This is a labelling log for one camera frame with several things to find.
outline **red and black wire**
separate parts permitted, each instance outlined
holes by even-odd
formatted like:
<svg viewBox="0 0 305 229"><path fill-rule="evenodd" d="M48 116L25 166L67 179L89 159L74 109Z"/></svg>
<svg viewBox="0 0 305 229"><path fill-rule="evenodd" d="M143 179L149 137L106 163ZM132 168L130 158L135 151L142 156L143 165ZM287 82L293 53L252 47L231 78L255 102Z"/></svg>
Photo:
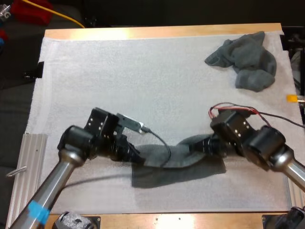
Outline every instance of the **red and black wire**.
<svg viewBox="0 0 305 229"><path fill-rule="evenodd" d="M279 115L276 115L276 114L269 114L269 113L266 113L266 112L260 112L258 111L257 109L255 109L254 107L251 107L251 106L242 106L242 105L238 105L238 104L233 104L233 103L230 103L230 102L224 102L224 103L218 103L214 106L212 106L210 109L209 109L209 117L211 119L215 118L216 116L213 114L213 110L218 110L218 111L221 111L221 110L235 110L235 111L247 111L249 112L251 115L258 115L268 126L271 126L270 123L266 120L265 117L263 117L263 115L266 115L266 116L271 116L271 117L275 117L275 118L280 118L280 119L283 119L287 122L290 122L296 126L299 126L301 128L304 128L305 129L305 126L304 125L301 125L299 123L296 123L288 118L285 118L285 117L282 117L282 116L279 116Z"/></svg>

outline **yellow cable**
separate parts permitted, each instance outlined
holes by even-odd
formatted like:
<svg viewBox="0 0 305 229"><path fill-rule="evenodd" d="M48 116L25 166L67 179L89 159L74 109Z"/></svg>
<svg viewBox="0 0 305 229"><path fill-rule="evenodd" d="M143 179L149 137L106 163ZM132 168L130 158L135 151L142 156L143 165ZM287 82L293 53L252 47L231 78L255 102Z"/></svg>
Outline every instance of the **yellow cable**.
<svg viewBox="0 0 305 229"><path fill-rule="evenodd" d="M30 4L30 5L32 5L32 6L36 6L36 7L40 8L40 9L43 9L43 10L45 10L45 11L51 12L51 13L53 13L53 14L56 14L56 15L58 15L58 16L60 16L60 17L65 18L65 19L71 20L72 22L78 24L78 25L81 26L82 28L85 28L85 26L83 26L80 22L78 22L78 21L76 21L75 19L70 18L70 17L68 17L68 16L66 16L66 15L63 15L63 14L58 13L58 12L56 12L56 11L50 10L50 9L48 9L48 8L45 8L45 7L41 6L41 5L38 5L38 4L36 4L36 3L34 3L34 2L31 2L31 1L28 1L28 0L22 0L22 1L24 1L24 2L26 2L27 4Z"/></svg>

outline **blue tape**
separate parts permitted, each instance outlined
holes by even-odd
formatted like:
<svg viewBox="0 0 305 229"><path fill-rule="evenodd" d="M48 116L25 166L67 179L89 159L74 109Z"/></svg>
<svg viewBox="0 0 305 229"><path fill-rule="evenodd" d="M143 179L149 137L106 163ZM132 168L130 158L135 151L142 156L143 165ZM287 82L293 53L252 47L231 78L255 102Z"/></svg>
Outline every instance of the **blue tape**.
<svg viewBox="0 0 305 229"><path fill-rule="evenodd" d="M29 216L37 219L39 223L45 225L47 223L50 211L43 206L41 206L36 201L32 200L28 205Z"/></svg>

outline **red object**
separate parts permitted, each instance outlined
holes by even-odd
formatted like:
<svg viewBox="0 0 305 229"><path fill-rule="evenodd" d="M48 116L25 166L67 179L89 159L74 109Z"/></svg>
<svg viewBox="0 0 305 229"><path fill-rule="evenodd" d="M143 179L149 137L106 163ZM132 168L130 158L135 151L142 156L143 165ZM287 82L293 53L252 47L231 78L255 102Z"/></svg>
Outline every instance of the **red object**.
<svg viewBox="0 0 305 229"><path fill-rule="evenodd" d="M53 9L53 6L47 0L29 1L41 5L50 10ZM23 2L22 0L15 0L11 6L10 12L19 21L37 25L48 25L52 17L52 13L32 6L26 2Z"/></svg>
<svg viewBox="0 0 305 229"><path fill-rule="evenodd" d="M4 30L0 30L0 38L2 38L4 41L9 39Z"/></svg>

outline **white towel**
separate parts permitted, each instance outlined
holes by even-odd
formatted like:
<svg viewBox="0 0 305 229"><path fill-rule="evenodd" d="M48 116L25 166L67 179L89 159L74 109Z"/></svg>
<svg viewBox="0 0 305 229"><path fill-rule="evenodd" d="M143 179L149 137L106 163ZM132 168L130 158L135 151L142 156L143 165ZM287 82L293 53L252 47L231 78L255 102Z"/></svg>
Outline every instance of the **white towel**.
<svg viewBox="0 0 305 229"><path fill-rule="evenodd" d="M27 132L46 133L42 181L58 162L56 146L70 125L84 127L93 107L144 122L171 145L212 133L208 109L219 102L249 105L301 123L297 104L285 101L295 87L280 32L267 33L264 47L277 61L275 83L255 93L234 86L232 68L211 67L205 58L226 39L241 35L128 41L43 40L43 78L38 79ZM304 132L283 120L267 118L305 163ZM264 123L251 117L250 124ZM138 145L161 144L151 135L127 132ZM235 156L224 160L227 172L152 189L131 187L131 165L97 158L74 171L69 183L125 175L64 190L54 213L144 213L196 211L284 211L290 208L287 179Z"/></svg>

